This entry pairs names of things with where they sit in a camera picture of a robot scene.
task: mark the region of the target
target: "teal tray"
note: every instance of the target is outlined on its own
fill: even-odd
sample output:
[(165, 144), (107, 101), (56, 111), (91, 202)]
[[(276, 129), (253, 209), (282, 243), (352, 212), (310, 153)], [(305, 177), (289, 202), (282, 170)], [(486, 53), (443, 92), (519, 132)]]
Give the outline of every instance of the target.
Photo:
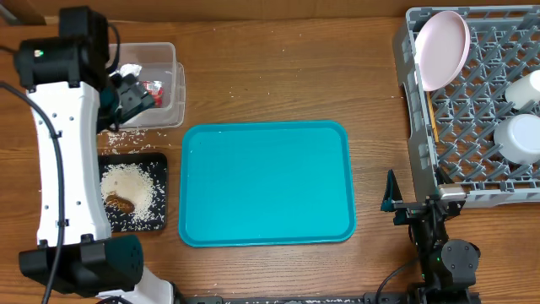
[(342, 242), (355, 228), (340, 124), (214, 124), (186, 133), (178, 231), (188, 245)]

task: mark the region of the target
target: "black mat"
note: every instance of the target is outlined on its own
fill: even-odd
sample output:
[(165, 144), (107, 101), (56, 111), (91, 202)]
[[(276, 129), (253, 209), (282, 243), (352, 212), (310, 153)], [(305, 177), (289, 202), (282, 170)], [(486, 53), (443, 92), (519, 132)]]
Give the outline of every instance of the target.
[(121, 231), (157, 231), (165, 228), (167, 215), (167, 158), (161, 153), (142, 153), (128, 155), (103, 155), (98, 157), (100, 166), (100, 182), (104, 173), (108, 171), (108, 165), (137, 165), (141, 170), (147, 172), (154, 180), (154, 185), (161, 185), (163, 193), (157, 191), (153, 197), (155, 206), (150, 207), (150, 212), (155, 220), (146, 220), (133, 223), (132, 214), (124, 214), (117, 207), (107, 206), (105, 201), (105, 212), (111, 223), (112, 232)]

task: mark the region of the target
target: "dish rack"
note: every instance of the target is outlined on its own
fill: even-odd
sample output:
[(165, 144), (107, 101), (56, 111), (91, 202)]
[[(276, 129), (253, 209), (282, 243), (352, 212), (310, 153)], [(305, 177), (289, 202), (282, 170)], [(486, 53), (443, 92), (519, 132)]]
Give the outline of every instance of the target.
[[(432, 126), (422, 75), (414, 61), (414, 40), (429, 18), (446, 10), (467, 21), (471, 45), (456, 79), (430, 92), (436, 125)], [(503, 120), (523, 113), (540, 116), (538, 103), (517, 111), (504, 97), (512, 82), (540, 69), (540, 6), (410, 8), (394, 36), (393, 49), (397, 82), (408, 102), (408, 151), (417, 200), (436, 194), (435, 169), (441, 166), (466, 190), (468, 208), (540, 202), (540, 161), (512, 164), (493, 141)]]

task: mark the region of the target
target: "clear plastic container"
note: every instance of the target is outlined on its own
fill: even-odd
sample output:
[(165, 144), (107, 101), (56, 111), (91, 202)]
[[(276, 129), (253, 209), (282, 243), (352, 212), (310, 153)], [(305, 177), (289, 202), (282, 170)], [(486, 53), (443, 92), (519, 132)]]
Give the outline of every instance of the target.
[[(111, 63), (116, 44), (110, 45)], [(121, 125), (130, 128), (174, 128), (184, 121), (186, 109), (186, 81), (184, 67), (176, 61), (175, 46), (169, 42), (122, 43), (118, 68), (127, 63), (142, 68), (139, 81), (160, 81), (164, 93), (159, 108), (148, 109)]]

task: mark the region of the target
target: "black cable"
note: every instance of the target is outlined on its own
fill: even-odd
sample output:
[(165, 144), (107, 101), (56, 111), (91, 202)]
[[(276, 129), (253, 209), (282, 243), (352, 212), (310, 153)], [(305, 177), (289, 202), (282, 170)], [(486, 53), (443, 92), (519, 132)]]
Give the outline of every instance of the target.
[(17, 52), (14, 49), (12, 49), (10, 47), (7, 47), (7, 46), (0, 46), (0, 50), (2, 50), (4, 52), (8, 52), (8, 53), (10, 53), (12, 55)]
[(413, 240), (413, 227), (409, 224), (408, 226), (408, 239), (411, 240), (411, 243), (414, 245)]
[(124, 299), (121, 296), (109, 296), (108, 298), (105, 298), (95, 304), (111, 304), (111, 303), (117, 303), (120, 302), (122, 304), (132, 304), (130, 301)]
[(377, 289), (377, 293), (375, 294), (375, 304), (381, 304), (379, 302), (379, 298), (381, 297), (381, 292), (382, 292), (382, 289), (385, 287), (386, 283), (388, 283), (388, 281), (390, 281), (393, 277), (395, 277), (397, 274), (399, 274), (400, 272), (402, 272), (404, 269), (407, 269), (413, 265), (416, 264), (416, 262), (418, 262), (419, 260), (419, 257), (416, 257), (416, 258), (413, 258), (412, 260), (408, 261), (406, 264), (404, 264), (402, 267), (394, 270), (393, 273), (391, 273), (390, 275), (388, 275), (386, 277), (385, 280), (382, 281), (381, 285), (379, 285), (379, 289)]
[(107, 73), (113, 73), (118, 68), (118, 63), (120, 62), (120, 34), (118, 34), (118, 29), (114, 24), (109, 24), (109, 27), (115, 33), (116, 36), (116, 54), (115, 58), (112, 60), (111, 66), (106, 68)]
[(438, 236), (437, 236), (437, 217), (435, 215), (436, 209), (434, 205), (432, 205), (431, 208), (432, 208), (431, 213), (433, 214), (433, 229), (431, 230), (431, 249), (433, 249), (433, 247), (435, 246), (437, 242)]
[(58, 175), (58, 242), (57, 242), (57, 252), (54, 257), (54, 261), (52, 262), (51, 267), (51, 274), (49, 275), (49, 280), (47, 282), (46, 288), (45, 288), (45, 294), (43, 295), (43, 299), (41, 300), (42, 304), (46, 304), (49, 301), (49, 297), (51, 297), (52, 292), (52, 285), (54, 283), (54, 279), (57, 275), (58, 271), (58, 264), (60, 263), (60, 253), (62, 252), (62, 245), (64, 243), (64, 226), (66, 221), (66, 215), (64, 211), (64, 170), (62, 165), (62, 153), (60, 152), (60, 144), (58, 143), (58, 138), (60, 137), (59, 134), (54, 129), (54, 126), (52, 125), (51, 120), (49, 120), (49, 117), (41, 110), (41, 108), (34, 103), (30, 98), (28, 98), (26, 95), (19, 92), (17, 89), (15, 89), (13, 86), (7, 84), (4, 81), (0, 81), (0, 88), (4, 88), (10, 93), (16, 95), (21, 100), (26, 102), (28, 106), (30, 106), (43, 120), (45, 125), (47, 126), (47, 129), (49, 129), (49, 133), (51, 134), (52, 139), (52, 146), (54, 147), (54, 154), (57, 158), (57, 175)]

